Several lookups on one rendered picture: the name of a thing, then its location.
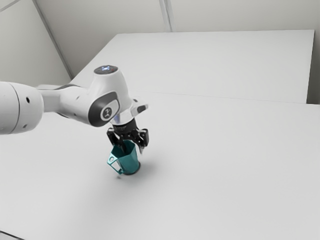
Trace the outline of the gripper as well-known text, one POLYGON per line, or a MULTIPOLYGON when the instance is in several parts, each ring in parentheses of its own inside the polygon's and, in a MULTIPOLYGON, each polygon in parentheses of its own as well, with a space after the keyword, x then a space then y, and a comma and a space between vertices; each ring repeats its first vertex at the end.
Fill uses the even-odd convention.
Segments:
POLYGON ((148 129, 138 129, 136 120, 134 118, 125 124, 113 124, 112 127, 108 128, 106 134, 113 146, 117 145, 121 151, 125 153, 126 145, 121 137, 124 137, 125 139, 134 138, 140 154, 143 154, 144 149, 148 146, 150 141, 148 129))

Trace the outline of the teal faceted mug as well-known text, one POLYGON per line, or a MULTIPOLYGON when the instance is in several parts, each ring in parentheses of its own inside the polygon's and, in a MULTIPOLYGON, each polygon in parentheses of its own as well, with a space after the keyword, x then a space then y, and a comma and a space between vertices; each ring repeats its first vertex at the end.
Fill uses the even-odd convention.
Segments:
POLYGON ((135 144, 130 140, 124 140, 125 152, 118 145, 114 145, 110 152, 107 164, 119 175, 133 175, 140 169, 140 162, 135 144))

